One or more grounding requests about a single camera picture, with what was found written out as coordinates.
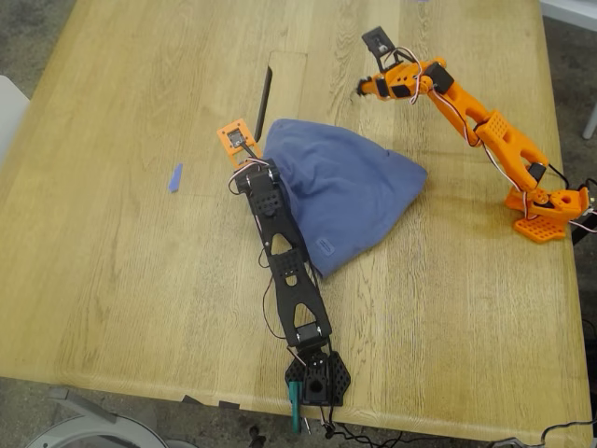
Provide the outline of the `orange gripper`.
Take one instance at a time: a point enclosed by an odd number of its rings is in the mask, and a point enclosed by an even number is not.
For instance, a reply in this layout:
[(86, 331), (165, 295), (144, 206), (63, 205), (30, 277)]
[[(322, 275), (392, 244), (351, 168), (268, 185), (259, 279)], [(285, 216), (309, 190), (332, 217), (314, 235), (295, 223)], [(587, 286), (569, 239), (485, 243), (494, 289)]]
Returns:
[(429, 72), (433, 65), (443, 66), (442, 58), (410, 63), (403, 61), (376, 77), (361, 78), (357, 85), (360, 96), (373, 95), (379, 99), (409, 98), (415, 102), (419, 95), (433, 89), (434, 81)]

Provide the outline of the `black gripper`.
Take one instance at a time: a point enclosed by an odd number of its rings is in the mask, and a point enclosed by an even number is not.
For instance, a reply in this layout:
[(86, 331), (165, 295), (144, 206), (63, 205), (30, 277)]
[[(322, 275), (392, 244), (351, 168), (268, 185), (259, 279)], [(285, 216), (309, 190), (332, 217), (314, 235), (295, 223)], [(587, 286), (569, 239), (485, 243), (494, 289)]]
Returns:
[(260, 194), (280, 187), (280, 173), (273, 160), (253, 160), (231, 176), (233, 194)]

